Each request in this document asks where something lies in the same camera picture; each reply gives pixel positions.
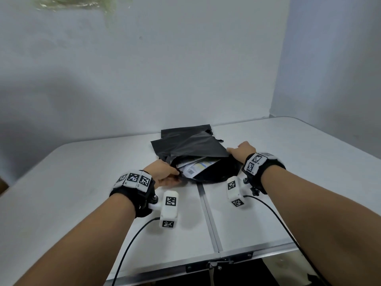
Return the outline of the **person's left hand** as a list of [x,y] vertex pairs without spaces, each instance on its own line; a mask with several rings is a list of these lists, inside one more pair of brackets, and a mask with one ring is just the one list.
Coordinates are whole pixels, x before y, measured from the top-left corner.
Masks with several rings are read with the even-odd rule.
[[164,179],[166,177],[179,178],[178,170],[160,159],[146,166],[143,171],[151,175],[152,179],[155,181],[155,189],[157,180]]

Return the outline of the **person's right hand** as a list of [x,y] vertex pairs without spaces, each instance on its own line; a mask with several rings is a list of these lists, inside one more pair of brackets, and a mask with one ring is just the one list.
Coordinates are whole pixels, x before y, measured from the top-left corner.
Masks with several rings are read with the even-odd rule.
[[241,143],[241,156],[233,156],[237,161],[244,164],[247,157],[256,153],[256,149],[247,141]]

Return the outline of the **black plastic bag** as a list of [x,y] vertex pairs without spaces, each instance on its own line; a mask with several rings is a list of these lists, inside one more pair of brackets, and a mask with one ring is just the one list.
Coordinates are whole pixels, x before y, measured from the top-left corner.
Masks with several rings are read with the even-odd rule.
[[197,183],[221,183],[239,174],[242,163],[227,152],[223,143],[223,139],[214,136],[209,124],[163,129],[161,138],[151,141],[158,158],[174,168],[187,158],[221,158],[194,178],[186,178],[179,172],[182,179]]

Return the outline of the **person's right forearm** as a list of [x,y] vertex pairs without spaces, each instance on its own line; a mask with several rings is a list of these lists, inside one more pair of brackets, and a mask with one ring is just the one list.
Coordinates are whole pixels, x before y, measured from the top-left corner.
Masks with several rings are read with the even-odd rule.
[[261,176],[284,223],[332,286],[381,286],[381,216],[279,166]]

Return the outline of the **person's left forearm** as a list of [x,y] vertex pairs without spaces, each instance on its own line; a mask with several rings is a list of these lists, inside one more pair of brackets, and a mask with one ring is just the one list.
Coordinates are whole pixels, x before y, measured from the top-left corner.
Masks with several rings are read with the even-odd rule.
[[14,286],[103,286],[135,219],[113,194],[49,249]]

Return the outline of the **black right wristband with markers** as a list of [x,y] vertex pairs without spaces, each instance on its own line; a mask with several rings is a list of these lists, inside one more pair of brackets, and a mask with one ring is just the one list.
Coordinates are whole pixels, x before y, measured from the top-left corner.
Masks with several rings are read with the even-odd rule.
[[253,189],[267,195],[261,177],[264,171],[273,165],[286,169],[281,160],[270,153],[253,153],[246,158],[242,172],[247,176],[247,182]]

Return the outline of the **black wristband with markers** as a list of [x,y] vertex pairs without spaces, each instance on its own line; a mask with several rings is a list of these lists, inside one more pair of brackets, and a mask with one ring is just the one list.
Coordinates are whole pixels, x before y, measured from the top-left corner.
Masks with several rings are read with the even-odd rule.
[[242,172],[247,176],[247,182],[253,189],[267,195],[261,177],[264,171],[273,165],[286,169],[281,160],[270,153],[253,153],[246,158]]
[[127,197],[135,208],[136,218],[151,214],[150,203],[157,203],[155,181],[143,170],[133,170],[122,174],[114,184],[109,196],[121,194]]

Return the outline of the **white labelled parcel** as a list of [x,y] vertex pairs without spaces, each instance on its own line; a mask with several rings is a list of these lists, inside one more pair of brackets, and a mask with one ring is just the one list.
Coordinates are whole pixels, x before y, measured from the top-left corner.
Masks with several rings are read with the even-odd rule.
[[181,174],[186,178],[194,178],[196,175],[221,160],[216,157],[192,157],[176,165]]

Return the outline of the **black left wristband with markers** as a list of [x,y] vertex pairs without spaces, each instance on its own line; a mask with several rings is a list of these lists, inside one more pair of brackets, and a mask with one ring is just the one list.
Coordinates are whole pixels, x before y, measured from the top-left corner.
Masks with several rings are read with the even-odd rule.
[[155,181],[143,170],[133,170],[122,174],[114,184],[109,196],[121,194],[127,197],[135,208],[136,218],[151,214],[150,203],[157,203]]

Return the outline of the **metal table latch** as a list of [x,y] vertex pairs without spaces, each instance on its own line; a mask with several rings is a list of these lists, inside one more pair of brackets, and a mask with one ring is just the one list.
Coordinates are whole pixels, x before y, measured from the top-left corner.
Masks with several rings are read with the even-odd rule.
[[244,262],[244,261],[252,259],[253,253],[254,253],[253,251],[250,251],[250,252],[245,252],[241,254],[230,255],[223,258],[204,260],[200,262],[186,264],[185,272],[193,273],[193,272],[199,272],[199,271],[209,270],[214,268],[222,269],[223,265],[233,265],[239,262]]

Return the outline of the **greenish plastic sheet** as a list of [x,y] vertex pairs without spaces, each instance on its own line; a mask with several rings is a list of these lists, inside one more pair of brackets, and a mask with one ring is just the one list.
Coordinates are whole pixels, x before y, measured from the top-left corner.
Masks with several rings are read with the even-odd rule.
[[100,10],[104,14],[113,13],[117,4],[133,0],[32,0],[38,10],[58,11],[64,9]]

